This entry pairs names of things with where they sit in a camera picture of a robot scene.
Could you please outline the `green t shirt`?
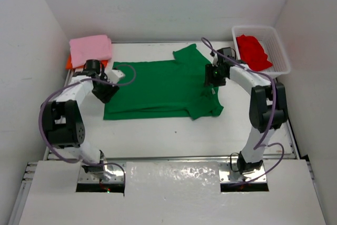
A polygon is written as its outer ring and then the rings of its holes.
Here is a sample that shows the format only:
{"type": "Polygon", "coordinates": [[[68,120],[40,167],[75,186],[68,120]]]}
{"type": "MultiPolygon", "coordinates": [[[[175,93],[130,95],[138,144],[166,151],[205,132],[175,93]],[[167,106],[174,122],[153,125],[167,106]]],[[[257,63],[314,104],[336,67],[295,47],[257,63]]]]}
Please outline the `green t shirt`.
{"type": "Polygon", "coordinates": [[[173,59],[114,62],[127,83],[105,104],[104,120],[220,116],[218,89],[204,86],[209,60],[196,44],[172,53],[173,59]]]}

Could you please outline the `orange t shirt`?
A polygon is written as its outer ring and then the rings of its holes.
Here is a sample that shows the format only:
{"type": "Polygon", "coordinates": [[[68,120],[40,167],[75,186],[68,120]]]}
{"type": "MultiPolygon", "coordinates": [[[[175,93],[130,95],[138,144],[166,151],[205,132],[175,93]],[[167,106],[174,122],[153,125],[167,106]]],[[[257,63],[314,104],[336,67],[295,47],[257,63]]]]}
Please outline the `orange t shirt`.
{"type": "MultiPolygon", "coordinates": [[[[104,65],[104,67],[107,67],[107,65],[109,63],[109,60],[103,60],[101,62],[104,65]]],[[[74,67],[72,65],[72,57],[71,57],[71,55],[69,55],[69,57],[67,59],[67,62],[66,62],[66,65],[65,65],[66,70],[74,70],[74,69],[83,68],[83,67],[84,67],[84,65],[79,65],[79,66],[74,67]]]]}

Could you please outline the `pink t shirt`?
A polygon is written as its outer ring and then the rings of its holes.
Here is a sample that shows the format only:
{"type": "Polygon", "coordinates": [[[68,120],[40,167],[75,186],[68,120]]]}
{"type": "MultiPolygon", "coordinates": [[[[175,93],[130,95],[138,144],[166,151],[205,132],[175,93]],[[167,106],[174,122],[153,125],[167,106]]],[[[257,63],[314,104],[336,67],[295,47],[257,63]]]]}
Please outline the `pink t shirt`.
{"type": "Polygon", "coordinates": [[[87,60],[110,60],[112,42],[107,35],[94,35],[71,39],[70,55],[74,67],[84,65],[87,60]]]}

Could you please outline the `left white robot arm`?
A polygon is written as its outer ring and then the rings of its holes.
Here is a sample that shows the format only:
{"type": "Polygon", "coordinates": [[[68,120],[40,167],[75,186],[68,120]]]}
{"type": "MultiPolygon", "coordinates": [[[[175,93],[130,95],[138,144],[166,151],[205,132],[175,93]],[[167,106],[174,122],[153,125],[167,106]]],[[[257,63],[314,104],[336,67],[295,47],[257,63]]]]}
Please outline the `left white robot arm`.
{"type": "Polygon", "coordinates": [[[85,126],[80,105],[92,93],[108,103],[119,90],[116,84],[124,78],[117,69],[106,69],[99,60],[86,61],[81,71],[74,72],[69,85],[53,99],[44,103],[39,128],[51,148],[64,150],[75,162],[81,162],[85,173],[103,182],[114,177],[103,151],[85,139],[85,126]]]}

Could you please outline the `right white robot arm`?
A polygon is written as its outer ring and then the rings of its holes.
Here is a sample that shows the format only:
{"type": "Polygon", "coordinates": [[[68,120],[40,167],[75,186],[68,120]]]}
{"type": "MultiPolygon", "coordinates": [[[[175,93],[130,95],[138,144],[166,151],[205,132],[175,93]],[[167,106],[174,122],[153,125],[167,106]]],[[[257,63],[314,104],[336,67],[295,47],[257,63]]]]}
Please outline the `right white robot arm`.
{"type": "Polygon", "coordinates": [[[285,86],[264,73],[251,70],[241,60],[225,53],[230,47],[211,50],[213,62],[205,66],[205,86],[220,87],[231,80],[250,95],[251,132],[246,145],[238,153],[236,168],[231,172],[244,175],[260,169],[263,154],[271,136],[288,118],[285,86]]]}

